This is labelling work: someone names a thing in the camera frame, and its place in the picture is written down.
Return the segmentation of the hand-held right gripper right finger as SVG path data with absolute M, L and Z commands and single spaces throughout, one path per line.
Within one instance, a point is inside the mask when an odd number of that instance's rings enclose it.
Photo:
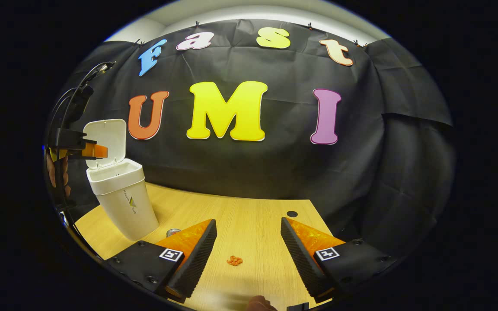
M 280 233 L 316 303 L 364 289 L 398 261 L 361 238 L 342 241 L 288 217 L 282 217 Z

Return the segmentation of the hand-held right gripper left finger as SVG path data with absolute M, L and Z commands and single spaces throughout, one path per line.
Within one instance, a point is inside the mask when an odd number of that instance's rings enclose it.
M 184 303 L 199 283 L 216 237 L 216 221 L 209 219 L 157 243 L 137 241 L 105 262 L 138 287 Z

